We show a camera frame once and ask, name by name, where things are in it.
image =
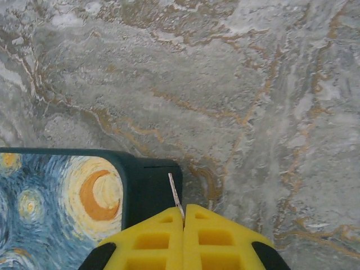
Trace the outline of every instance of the thin wire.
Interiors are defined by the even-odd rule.
[[[173,197],[174,197],[175,205],[177,207],[179,207],[180,212],[181,212],[181,216],[182,216],[182,220],[184,222],[185,221],[185,213],[184,213],[184,209],[182,208],[182,205],[180,203],[178,192],[176,191],[176,188],[175,188],[173,175],[172,175],[172,173],[168,173],[168,176],[169,176],[169,181],[170,181],[170,185],[171,185],[171,190],[173,191]]]

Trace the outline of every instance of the yellow foam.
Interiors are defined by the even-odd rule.
[[[125,229],[99,245],[116,244],[105,270],[265,270],[251,243],[264,236],[198,205],[178,208]]]

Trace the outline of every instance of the crescent moon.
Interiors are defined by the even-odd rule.
[[[102,176],[110,174],[108,170],[99,170],[89,176],[82,184],[80,189],[80,200],[86,213],[96,221],[110,221],[116,217],[119,210],[120,201],[113,208],[104,208],[98,205],[94,197],[94,184]]]

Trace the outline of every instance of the gray marble surface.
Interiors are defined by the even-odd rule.
[[[292,269],[360,269],[359,0],[1,0],[0,145],[177,160]]]

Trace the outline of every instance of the dark green box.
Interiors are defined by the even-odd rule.
[[[181,199],[182,172],[172,160],[0,148],[0,260],[77,269],[101,239],[175,206],[168,173]]]

